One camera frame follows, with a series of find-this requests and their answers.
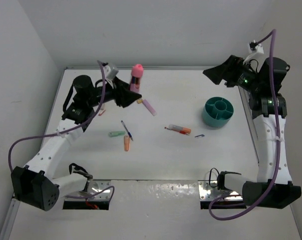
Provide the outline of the purple highlighter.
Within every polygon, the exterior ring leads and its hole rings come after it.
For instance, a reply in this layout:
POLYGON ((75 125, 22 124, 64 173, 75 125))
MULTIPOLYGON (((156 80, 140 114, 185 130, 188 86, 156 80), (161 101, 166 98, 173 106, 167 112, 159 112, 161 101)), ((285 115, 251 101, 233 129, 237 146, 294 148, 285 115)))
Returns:
POLYGON ((144 107, 153 115, 153 116, 156 116, 157 115, 157 112, 156 110, 150 105, 150 103, 144 99, 142 101, 142 104, 144 105, 144 107))

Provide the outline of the pink capped glue bottle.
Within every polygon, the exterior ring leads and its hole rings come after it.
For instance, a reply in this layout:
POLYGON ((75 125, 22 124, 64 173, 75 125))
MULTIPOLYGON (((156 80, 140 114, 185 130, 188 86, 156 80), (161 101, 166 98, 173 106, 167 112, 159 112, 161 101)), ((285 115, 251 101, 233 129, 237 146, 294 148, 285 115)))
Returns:
POLYGON ((136 64, 131 69, 130 90, 139 93, 141 78, 143 76, 144 69, 141 64, 136 64))

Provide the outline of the red ballpoint pen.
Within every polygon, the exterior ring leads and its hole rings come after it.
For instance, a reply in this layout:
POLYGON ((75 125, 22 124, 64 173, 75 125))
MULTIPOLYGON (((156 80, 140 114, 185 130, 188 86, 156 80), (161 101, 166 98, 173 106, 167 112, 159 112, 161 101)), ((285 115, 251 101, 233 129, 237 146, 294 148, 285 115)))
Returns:
POLYGON ((178 132, 180 134, 187 135, 187 136, 189 135, 189 133, 187 133, 185 131, 182 131, 182 130, 175 130, 175 129, 171 129, 171 128, 168 128, 168 127, 164 127, 164 129, 169 130, 169 131, 178 132))

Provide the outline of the grey orange highlighter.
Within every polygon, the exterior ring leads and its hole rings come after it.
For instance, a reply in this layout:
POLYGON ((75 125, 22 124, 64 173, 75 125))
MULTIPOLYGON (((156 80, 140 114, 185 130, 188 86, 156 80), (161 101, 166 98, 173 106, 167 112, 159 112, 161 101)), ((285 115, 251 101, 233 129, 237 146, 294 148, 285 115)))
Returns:
POLYGON ((174 124, 170 124, 169 128, 170 129, 176 129, 176 130, 185 131, 185 132, 187 132, 189 134, 191 133, 191 129, 186 128, 186 127, 182 127, 182 126, 177 126, 177 125, 174 125, 174 124))

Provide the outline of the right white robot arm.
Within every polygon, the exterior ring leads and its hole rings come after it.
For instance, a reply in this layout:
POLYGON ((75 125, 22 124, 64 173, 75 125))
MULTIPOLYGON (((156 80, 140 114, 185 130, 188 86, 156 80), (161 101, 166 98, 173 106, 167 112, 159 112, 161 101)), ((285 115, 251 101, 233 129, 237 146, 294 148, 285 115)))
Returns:
POLYGON ((301 196, 301 188, 292 183, 285 153, 284 128, 287 116, 285 98, 278 92, 290 66, 280 58, 267 58, 254 71, 241 57, 231 55, 224 63, 203 71, 214 84, 225 80, 228 88, 238 86, 249 93, 249 107, 256 132, 257 180, 240 173, 222 171, 217 189, 235 191, 246 206, 262 197, 259 207, 282 209, 301 196))

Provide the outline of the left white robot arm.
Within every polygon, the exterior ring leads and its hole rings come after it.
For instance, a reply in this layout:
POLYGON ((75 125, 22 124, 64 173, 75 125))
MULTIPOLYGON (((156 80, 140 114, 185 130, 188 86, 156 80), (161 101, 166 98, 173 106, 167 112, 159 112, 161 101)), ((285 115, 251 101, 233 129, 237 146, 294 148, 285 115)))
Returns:
POLYGON ((54 177, 63 155, 88 128, 97 113, 94 107, 114 101, 117 106, 125 108, 142 97, 117 77, 100 82, 100 87, 94 86, 88 75, 80 75, 73 80, 56 132, 49 136, 48 141, 24 167, 12 170, 11 179, 17 200, 49 211, 58 199, 87 191, 93 177, 79 165, 71 164, 70 173, 65 177, 54 177))

